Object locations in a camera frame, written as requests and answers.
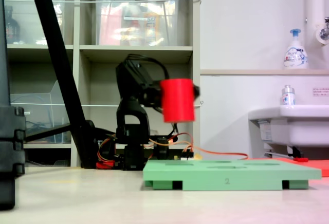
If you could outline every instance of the red cup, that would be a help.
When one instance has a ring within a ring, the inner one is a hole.
[[[191,79],[166,79],[160,82],[165,123],[193,122],[194,88]]]

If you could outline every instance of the orange wire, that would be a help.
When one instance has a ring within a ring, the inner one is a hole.
[[[100,161],[103,161],[103,162],[112,161],[112,160],[107,160],[107,159],[105,159],[105,158],[102,157],[101,154],[99,153],[100,148],[101,148],[104,144],[106,144],[107,142],[109,142],[110,140],[111,140],[111,138],[106,138],[106,139],[101,143],[101,145],[99,146],[99,149],[98,149],[98,152],[97,152],[97,157],[98,157],[98,159],[99,159]]]
[[[244,158],[242,158],[241,160],[246,160],[249,158],[249,156],[245,153],[224,153],[224,152],[214,152],[214,151],[208,151],[208,150],[205,150],[203,148],[200,148],[200,147],[197,147],[197,146],[194,146],[192,143],[190,143],[189,141],[178,141],[178,142],[174,142],[174,143],[171,143],[171,144],[161,144],[161,143],[158,143],[156,141],[153,141],[152,139],[150,139],[150,141],[152,141],[153,143],[156,143],[158,145],[162,145],[162,146],[169,146],[169,145],[172,145],[172,144],[178,144],[178,143],[187,143],[188,145],[186,146],[186,148],[183,150],[183,151],[186,151],[189,147],[191,147],[191,149],[195,148],[197,150],[200,150],[200,151],[203,151],[205,153],[210,153],[210,154],[213,154],[213,155],[222,155],[222,156],[244,156]]]

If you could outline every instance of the white floor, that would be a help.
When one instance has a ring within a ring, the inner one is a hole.
[[[329,178],[309,190],[183,192],[143,187],[142,172],[28,168],[1,224],[328,224]]]

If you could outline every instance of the green board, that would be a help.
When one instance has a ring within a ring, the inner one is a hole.
[[[143,179],[155,190],[308,189],[308,180],[321,179],[321,170],[274,160],[149,160]]]

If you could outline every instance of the white sink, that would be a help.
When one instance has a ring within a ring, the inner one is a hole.
[[[281,105],[251,111],[248,118],[258,121],[267,143],[329,146],[329,105]]]

